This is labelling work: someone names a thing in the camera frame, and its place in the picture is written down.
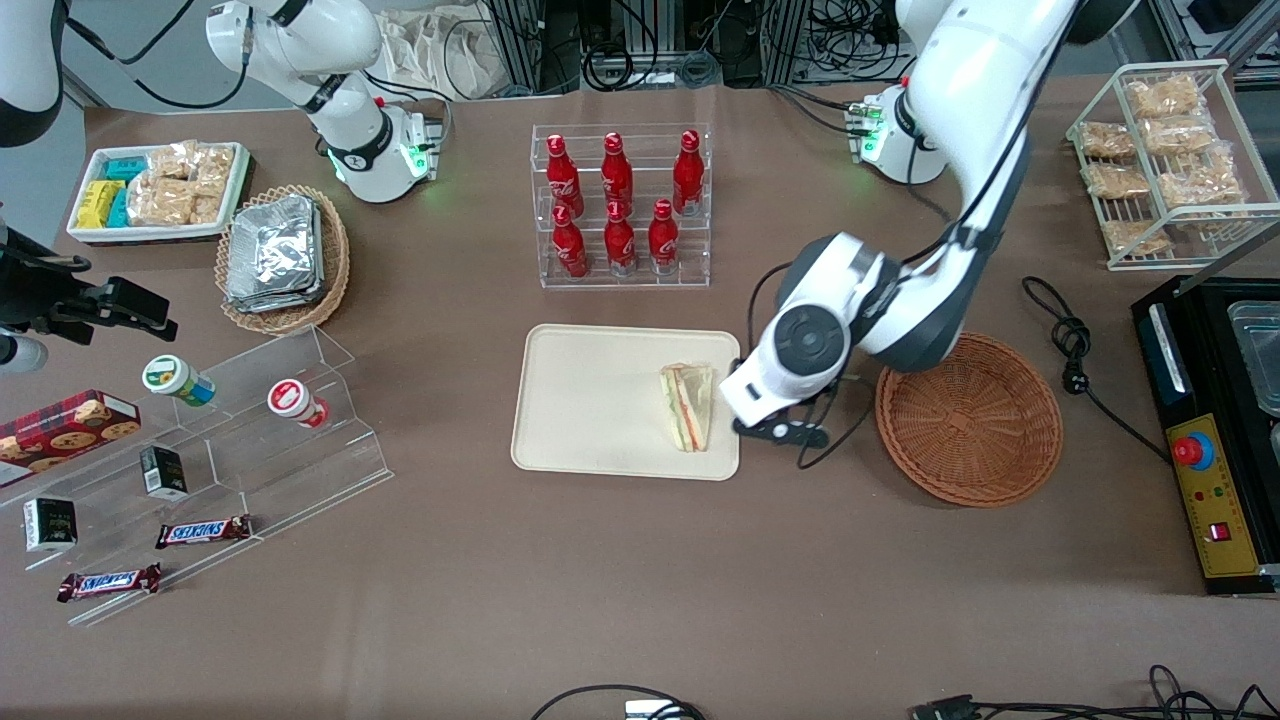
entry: red button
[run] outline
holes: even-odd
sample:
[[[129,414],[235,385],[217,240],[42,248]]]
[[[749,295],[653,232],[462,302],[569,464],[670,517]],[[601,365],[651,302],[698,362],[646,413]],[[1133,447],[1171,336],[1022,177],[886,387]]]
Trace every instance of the red button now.
[[[1180,465],[1194,465],[1204,459],[1204,448],[1193,438],[1184,437],[1174,441],[1174,460]]]

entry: brown wicker basket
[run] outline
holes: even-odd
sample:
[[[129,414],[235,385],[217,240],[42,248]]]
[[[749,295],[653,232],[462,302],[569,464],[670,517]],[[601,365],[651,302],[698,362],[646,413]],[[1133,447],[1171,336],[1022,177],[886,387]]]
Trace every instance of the brown wicker basket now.
[[[1036,492],[1057,466],[1062,416],[1044,379],[1009,346],[964,333],[925,373],[886,369],[876,420],[893,462],[942,500],[998,507]]]
[[[320,206],[320,242],[324,246],[324,277],[329,290],[315,305],[284,307],[257,314],[241,313],[230,304],[223,302],[223,314],[247,331],[283,336],[303,325],[319,325],[333,315],[338,304],[342,302],[342,296],[347,292],[347,279],[351,275],[351,246],[347,242],[347,228],[342,225],[338,210],[324,193],[311,187],[287,184],[255,195],[244,202],[244,206],[275,202],[294,192],[306,195]],[[223,236],[218,240],[218,263],[214,265],[214,282],[224,296],[227,293],[227,254],[230,245],[230,225],[223,229]]]

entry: red cookie box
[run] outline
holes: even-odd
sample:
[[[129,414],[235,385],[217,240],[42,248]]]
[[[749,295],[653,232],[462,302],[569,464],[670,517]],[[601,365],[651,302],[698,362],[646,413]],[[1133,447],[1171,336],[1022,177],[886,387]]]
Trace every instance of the red cookie box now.
[[[142,427],[138,407],[100,389],[0,425],[0,488],[65,462]]]

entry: coca-cola bottle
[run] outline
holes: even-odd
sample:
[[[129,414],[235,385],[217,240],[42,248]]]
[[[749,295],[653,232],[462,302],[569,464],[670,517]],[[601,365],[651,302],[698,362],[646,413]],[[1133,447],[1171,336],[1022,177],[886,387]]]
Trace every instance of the coca-cola bottle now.
[[[631,161],[622,152],[622,136],[611,132],[604,136],[604,163],[600,164],[600,177],[604,181],[604,201],[622,205],[622,217],[631,217]]]
[[[653,222],[649,223],[649,258],[653,272],[669,275],[676,272],[676,238],[680,228],[671,218],[671,200],[658,200],[653,204]]]
[[[636,233],[617,200],[607,205],[609,222],[604,225],[604,250],[609,254],[609,272],[620,278],[636,269]]]
[[[547,137],[547,151],[550,160],[547,163],[547,182],[552,186],[552,197],[557,205],[563,205],[573,213],[573,218],[582,217],[582,186],[577,182],[577,165],[564,150],[564,138],[558,135]]]
[[[586,256],[582,231],[573,224],[570,209],[564,205],[557,205],[552,210],[552,220],[556,222],[552,242],[556,245],[556,256],[564,266],[564,272],[573,279],[586,277],[586,273],[591,270],[591,260]]]
[[[680,158],[676,158],[673,172],[676,187],[672,195],[672,205],[676,213],[689,218],[703,210],[703,173],[707,167],[703,164],[703,155],[698,151],[698,131],[686,129],[680,136]]]

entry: table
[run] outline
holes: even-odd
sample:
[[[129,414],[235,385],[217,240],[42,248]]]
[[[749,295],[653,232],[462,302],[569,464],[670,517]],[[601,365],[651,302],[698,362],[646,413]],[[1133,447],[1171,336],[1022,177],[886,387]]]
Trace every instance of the table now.
[[[1108,273],[1066,126],[1105,78],[1055,79],[1036,152],[968,328],[1023,352],[1056,386],[1051,319],[1018,279],[1055,283],[1093,329],[1094,388],[1157,437],[1128,306],[1162,273]],[[867,87],[828,88],[860,97]],[[709,290],[544,292],[534,268],[534,123],[709,120],[716,133]],[[1164,662],[1234,698],[1280,676],[1280,605],[1201,596],[1171,474],[1085,400],[1057,389],[1062,461],[1004,510],[932,500],[874,428],[808,473],[744,442],[724,483],[525,473],[508,456],[525,334],[539,323],[727,329],[744,338],[755,279],[846,229],[895,256],[940,222],[850,164],[842,140],[763,91],[635,92],[462,104],[440,179],[364,205],[312,154],[297,111],[154,117],[90,111],[88,146],[236,140],[255,191],[323,190],[353,245],[325,329],[357,356],[352,395],[397,477],[90,630],[0,548],[0,714],[6,719],[527,717],[575,685],[639,683],[722,719],[900,717],[961,692],[989,701],[1149,700]],[[772,182],[748,178],[768,168]],[[922,190],[956,208],[943,178]],[[262,337],[218,309],[214,247],[86,250],[173,300],[172,346],[101,331],[51,342],[47,368],[0,380],[15,415],[96,387],[133,397],[169,351],[211,365]],[[1236,274],[1275,268],[1256,254]],[[860,369],[874,373],[870,363]],[[861,409],[850,392],[831,425]],[[1277,692],[1277,688],[1267,688]],[[556,717],[621,717],[621,697]]]

